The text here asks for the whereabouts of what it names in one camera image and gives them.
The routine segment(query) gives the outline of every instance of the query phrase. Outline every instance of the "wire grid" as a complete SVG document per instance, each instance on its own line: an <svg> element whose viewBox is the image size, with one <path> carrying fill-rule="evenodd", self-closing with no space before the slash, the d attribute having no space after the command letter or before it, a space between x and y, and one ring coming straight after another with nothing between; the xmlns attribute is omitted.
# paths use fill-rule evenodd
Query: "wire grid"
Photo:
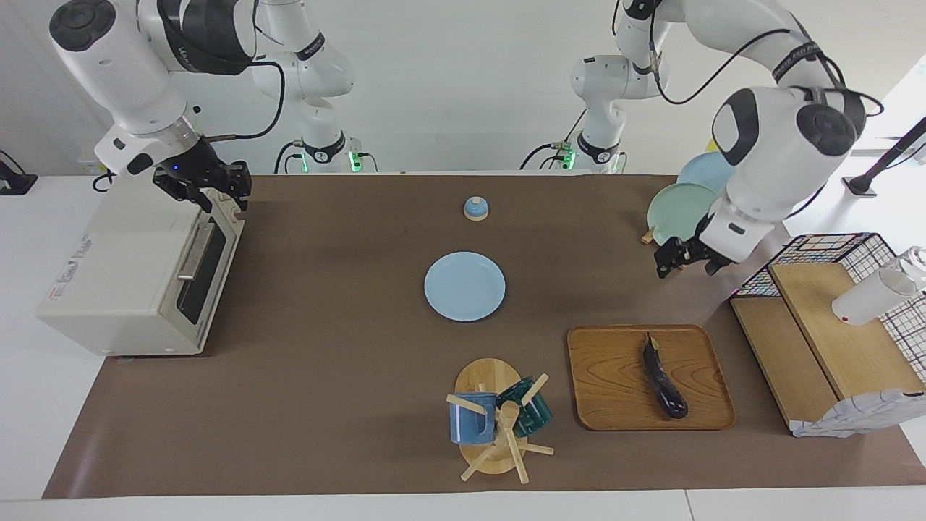
<svg viewBox="0 0 926 521"><path fill-rule="evenodd" d="M801 235L754 274L733 297L780 297L769 267L774 264L839 262L859 282L895 256L878 234ZM897 306L881 322L904 358L926 383L926 293Z"/></svg>

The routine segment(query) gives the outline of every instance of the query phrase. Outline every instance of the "wooden cutting board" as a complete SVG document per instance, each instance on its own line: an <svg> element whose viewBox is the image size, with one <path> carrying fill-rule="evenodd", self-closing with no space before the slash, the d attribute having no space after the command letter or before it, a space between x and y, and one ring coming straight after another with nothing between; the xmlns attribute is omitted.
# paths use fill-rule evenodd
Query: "wooden cutting board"
<svg viewBox="0 0 926 521"><path fill-rule="evenodd" d="M659 408L643 366L649 332L688 403L681 420ZM591 430L721 430L736 412L710 337L697 325L600 325L569 331L576 408Z"/></svg>

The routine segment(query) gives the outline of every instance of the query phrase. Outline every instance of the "mint green plate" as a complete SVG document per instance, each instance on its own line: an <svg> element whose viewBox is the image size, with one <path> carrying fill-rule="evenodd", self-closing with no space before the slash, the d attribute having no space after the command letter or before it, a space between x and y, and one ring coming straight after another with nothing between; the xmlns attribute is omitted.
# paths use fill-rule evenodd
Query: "mint green plate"
<svg viewBox="0 0 926 521"><path fill-rule="evenodd" d="M666 186L649 203L646 220L653 229L653 240L660 246L672 237L688 240L710 210L717 194L700 184L676 183Z"/></svg>

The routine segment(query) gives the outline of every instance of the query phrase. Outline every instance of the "blue mug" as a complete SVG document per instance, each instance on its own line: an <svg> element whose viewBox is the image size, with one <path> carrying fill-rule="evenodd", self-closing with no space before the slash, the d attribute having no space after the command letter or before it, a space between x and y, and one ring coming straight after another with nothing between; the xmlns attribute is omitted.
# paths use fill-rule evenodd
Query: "blue mug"
<svg viewBox="0 0 926 521"><path fill-rule="evenodd" d="M493 392L458 392L458 398L485 409L485 415L450 404L450 439L457 445L485 445L495 441L495 399Z"/></svg>

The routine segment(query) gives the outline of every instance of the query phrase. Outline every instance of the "blue plate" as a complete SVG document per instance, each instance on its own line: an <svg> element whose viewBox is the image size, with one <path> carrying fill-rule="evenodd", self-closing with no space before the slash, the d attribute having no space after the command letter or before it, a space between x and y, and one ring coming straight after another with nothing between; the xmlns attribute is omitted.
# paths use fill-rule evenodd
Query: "blue plate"
<svg viewBox="0 0 926 521"><path fill-rule="evenodd" d="M695 156L679 173L679 183L700 184L719 194L733 176L733 166L720 152L707 152Z"/></svg>
<svg viewBox="0 0 926 521"><path fill-rule="evenodd" d="M471 251L443 256L424 276L424 296L435 311L457 322L491 315L505 298L505 276L488 257Z"/></svg>

